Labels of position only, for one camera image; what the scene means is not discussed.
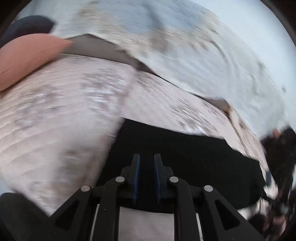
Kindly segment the black pants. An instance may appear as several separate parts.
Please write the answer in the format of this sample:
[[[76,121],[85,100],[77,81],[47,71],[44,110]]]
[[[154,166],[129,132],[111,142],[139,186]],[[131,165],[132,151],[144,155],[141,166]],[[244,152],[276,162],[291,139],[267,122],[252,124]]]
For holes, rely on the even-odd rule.
[[[134,154],[140,156],[137,201],[128,208],[171,213],[168,202],[158,201],[154,174],[154,156],[189,185],[216,189],[234,208],[254,205],[266,182],[259,162],[232,149],[225,140],[186,135],[126,119],[118,131],[97,185],[117,177],[131,165]]]

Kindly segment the white lace blanket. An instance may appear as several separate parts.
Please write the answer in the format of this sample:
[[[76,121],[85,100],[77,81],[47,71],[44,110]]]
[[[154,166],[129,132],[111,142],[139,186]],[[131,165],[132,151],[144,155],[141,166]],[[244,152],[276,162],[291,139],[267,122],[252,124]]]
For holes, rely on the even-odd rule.
[[[111,42],[192,94],[223,99],[262,138],[287,124],[285,102],[254,51],[192,1],[32,1],[17,15],[46,16],[53,34]]]

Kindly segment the salmon pink pillow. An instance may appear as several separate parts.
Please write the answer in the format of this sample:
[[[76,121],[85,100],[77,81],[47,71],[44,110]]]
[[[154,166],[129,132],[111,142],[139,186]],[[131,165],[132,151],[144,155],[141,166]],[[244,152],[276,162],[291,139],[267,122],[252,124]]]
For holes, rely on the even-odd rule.
[[[1,48],[1,91],[57,57],[73,44],[50,34],[18,37]]]

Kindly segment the pink quilted bedspread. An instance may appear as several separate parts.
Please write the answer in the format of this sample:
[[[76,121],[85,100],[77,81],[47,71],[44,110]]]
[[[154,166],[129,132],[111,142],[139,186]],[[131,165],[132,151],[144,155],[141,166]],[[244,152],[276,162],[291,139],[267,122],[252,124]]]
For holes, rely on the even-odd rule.
[[[262,145],[235,112],[126,64],[60,55],[1,92],[1,178],[52,214],[95,183],[125,118],[223,138],[268,171]]]

